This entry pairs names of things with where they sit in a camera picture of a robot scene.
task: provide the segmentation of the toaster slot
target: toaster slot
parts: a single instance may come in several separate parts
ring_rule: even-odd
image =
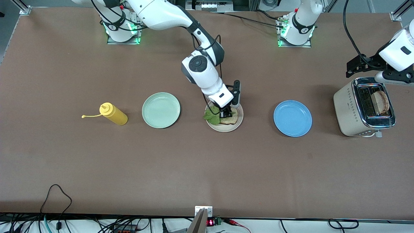
[[[368,87],[359,88],[359,93],[361,96],[362,107],[365,111],[367,117],[375,117],[377,113],[375,112],[374,105],[372,104],[371,92]]]

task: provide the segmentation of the beige plate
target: beige plate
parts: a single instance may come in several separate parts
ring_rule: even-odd
[[[213,103],[210,101],[208,103],[208,105],[211,107],[211,106],[213,106]],[[223,125],[223,124],[213,125],[213,124],[210,124],[208,121],[206,121],[206,122],[212,129],[214,129],[218,132],[222,132],[222,133],[231,132],[231,131],[237,129],[237,127],[239,127],[239,125],[243,121],[243,108],[241,107],[241,105],[239,105],[239,107],[236,108],[236,110],[237,110],[237,113],[238,113],[238,119],[237,119],[237,121],[234,125]]]

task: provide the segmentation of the toaster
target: toaster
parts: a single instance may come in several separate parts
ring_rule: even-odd
[[[383,91],[390,103],[390,109],[377,114],[371,95]],[[335,112],[341,132],[350,137],[382,136],[381,130],[395,125],[395,115],[388,92],[383,83],[374,77],[356,78],[334,95]]]

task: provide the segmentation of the plate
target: plate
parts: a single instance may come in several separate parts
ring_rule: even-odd
[[[210,107],[212,107],[213,103],[210,101],[208,103],[208,105]],[[237,121],[234,125],[231,125],[231,124],[230,125],[224,125],[224,124],[213,125],[208,121],[206,121],[206,122],[212,129],[214,129],[218,132],[222,132],[222,133],[231,132],[231,131],[237,129],[237,127],[239,127],[241,122],[243,121],[243,108],[241,107],[240,104],[239,104],[238,108],[236,108],[236,110],[237,110],[237,113],[238,113],[238,118],[237,118]]]
[[[142,117],[151,127],[163,129],[174,124],[180,116],[180,102],[166,92],[155,93],[144,102]]]
[[[309,109],[295,100],[280,103],[273,113],[276,127],[290,137],[305,135],[312,126],[312,115]]]

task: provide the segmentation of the lettuce leaf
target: lettuce leaf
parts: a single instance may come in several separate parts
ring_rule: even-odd
[[[219,108],[216,106],[210,106],[213,112],[219,112]],[[208,121],[210,124],[218,125],[220,124],[220,116],[214,115],[209,108],[206,109],[205,114],[203,116],[204,120]]]

